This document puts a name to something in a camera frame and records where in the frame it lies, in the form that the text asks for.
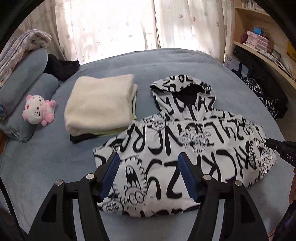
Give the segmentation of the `person right hand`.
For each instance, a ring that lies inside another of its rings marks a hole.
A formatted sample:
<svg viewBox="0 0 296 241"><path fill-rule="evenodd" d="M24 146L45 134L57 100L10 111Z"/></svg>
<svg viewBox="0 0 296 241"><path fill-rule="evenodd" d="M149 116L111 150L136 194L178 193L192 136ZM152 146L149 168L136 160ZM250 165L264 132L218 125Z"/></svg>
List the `person right hand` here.
<svg viewBox="0 0 296 241"><path fill-rule="evenodd" d="M289 194L289 204L292 204L296 200L296 168L293 170L294 176Z"/></svg>

